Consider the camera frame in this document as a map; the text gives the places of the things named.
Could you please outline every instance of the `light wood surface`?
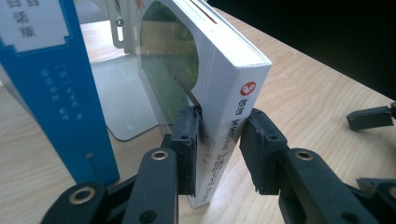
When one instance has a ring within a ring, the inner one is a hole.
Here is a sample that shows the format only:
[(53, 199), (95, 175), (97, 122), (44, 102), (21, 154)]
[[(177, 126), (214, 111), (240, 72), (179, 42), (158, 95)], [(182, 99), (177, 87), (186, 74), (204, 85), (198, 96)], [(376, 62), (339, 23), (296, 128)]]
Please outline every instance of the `light wood surface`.
[[(255, 107), (268, 114), (290, 147), (316, 151), (352, 186), (357, 186), (358, 177), (396, 178), (396, 128), (354, 133), (346, 120), (351, 111), (389, 105), (392, 100), (220, 13), (273, 62)], [(108, 21), (82, 25), (82, 30), (92, 62), (122, 54), (112, 47)], [(136, 174), (143, 154), (157, 147), (162, 136), (154, 128), (129, 142), (112, 137), (111, 141), (123, 180)], [(73, 185), (35, 121), (0, 87), (0, 223), (39, 223), (56, 198)], [(254, 191), (236, 148), (211, 204), (192, 209), (186, 197), (179, 197), (179, 221), (283, 223), (283, 218), (276, 196)]]

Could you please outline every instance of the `black object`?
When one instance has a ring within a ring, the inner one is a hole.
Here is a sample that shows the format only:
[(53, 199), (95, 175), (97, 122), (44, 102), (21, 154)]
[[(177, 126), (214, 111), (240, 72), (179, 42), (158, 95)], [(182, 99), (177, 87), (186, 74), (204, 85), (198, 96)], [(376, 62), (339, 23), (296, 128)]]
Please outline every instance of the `black object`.
[(354, 111), (346, 116), (352, 131), (392, 126), (392, 118), (396, 119), (396, 102), (387, 106)]
[[(109, 190), (97, 183), (76, 185), (42, 223), (177, 223), (177, 195), (195, 193), (200, 117), (198, 108), (183, 109), (172, 135), (145, 154), (136, 176)], [(370, 193), (345, 185), (315, 152), (289, 149), (285, 136), (260, 110), (253, 109), (247, 119), (240, 147), (256, 190), (279, 194), (286, 223), (396, 220), (394, 180), (381, 181)]]

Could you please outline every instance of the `green oval image on cover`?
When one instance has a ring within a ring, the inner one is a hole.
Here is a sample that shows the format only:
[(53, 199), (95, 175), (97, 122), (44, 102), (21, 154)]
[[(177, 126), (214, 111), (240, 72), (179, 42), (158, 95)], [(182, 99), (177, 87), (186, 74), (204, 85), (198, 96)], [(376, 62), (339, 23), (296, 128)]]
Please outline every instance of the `green oval image on cover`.
[(178, 110), (197, 105), (191, 90), (198, 78), (198, 51), (194, 37), (175, 13), (152, 3), (140, 28), (141, 66), (163, 116), (172, 129)]

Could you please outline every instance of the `white book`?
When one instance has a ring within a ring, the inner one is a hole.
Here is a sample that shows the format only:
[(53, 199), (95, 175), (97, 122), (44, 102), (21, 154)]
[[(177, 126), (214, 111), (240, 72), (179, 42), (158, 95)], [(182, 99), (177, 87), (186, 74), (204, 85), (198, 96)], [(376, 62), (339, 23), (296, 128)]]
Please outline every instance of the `white book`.
[(205, 1), (130, 4), (139, 73), (160, 124), (172, 130), (179, 109), (202, 108), (190, 197), (199, 207), (216, 191), (271, 62)]

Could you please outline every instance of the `dark background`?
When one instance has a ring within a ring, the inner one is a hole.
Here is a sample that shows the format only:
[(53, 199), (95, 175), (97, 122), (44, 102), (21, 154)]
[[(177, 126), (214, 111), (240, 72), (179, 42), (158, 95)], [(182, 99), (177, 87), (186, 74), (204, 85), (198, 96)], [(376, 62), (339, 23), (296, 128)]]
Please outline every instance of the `dark background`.
[(396, 100), (396, 7), (392, 1), (208, 3)]

